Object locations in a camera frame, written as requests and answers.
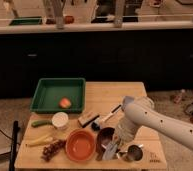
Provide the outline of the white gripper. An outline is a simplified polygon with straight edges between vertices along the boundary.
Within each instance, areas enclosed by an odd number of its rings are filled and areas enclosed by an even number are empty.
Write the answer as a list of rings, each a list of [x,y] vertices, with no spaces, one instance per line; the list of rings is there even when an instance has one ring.
[[[135,139],[139,126],[126,117],[122,117],[115,127],[113,140],[120,146]]]

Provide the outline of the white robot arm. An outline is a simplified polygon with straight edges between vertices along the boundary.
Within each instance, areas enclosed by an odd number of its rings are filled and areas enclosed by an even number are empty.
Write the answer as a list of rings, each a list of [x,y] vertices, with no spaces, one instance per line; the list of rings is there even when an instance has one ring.
[[[138,130],[145,126],[193,151],[193,125],[156,112],[150,98],[125,96],[122,111],[124,115],[115,127],[115,134],[123,142],[133,141]]]

